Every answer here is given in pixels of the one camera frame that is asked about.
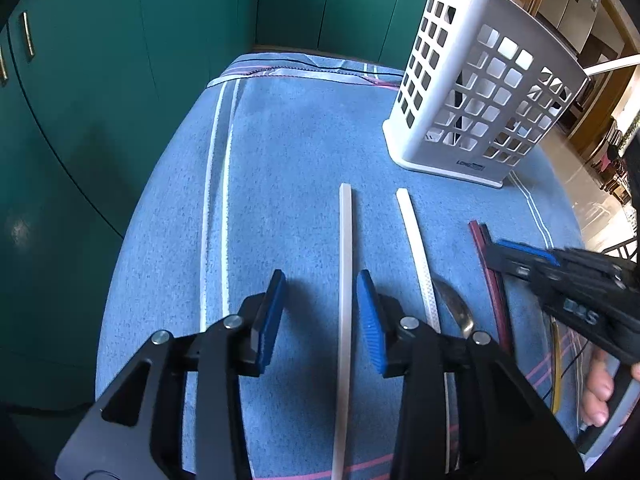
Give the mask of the right hand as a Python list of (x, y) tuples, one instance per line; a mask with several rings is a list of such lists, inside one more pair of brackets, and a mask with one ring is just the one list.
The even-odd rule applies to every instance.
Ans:
[(580, 417), (587, 426), (602, 427), (610, 417), (608, 400), (614, 393), (613, 377), (606, 369), (608, 354), (600, 348), (591, 353), (590, 367), (587, 374)]

